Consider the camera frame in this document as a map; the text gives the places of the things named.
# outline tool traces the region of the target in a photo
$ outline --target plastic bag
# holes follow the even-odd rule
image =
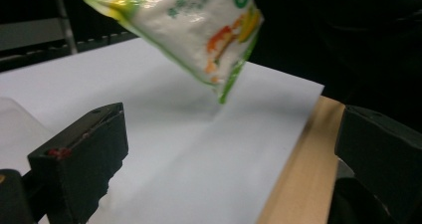
[[[254,0],[85,0],[159,48],[225,103],[263,21]]]

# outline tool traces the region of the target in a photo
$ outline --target white paper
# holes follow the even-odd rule
[[[46,142],[50,133],[11,99],[0,97],[0,169],[29,171],[26,154]]]
[[[219,105],[141,39],[0,74],[0,97],[51,133],[123,102],[129,155],[90,220],[102,224],[255,223],[321,89],[248,63]]]

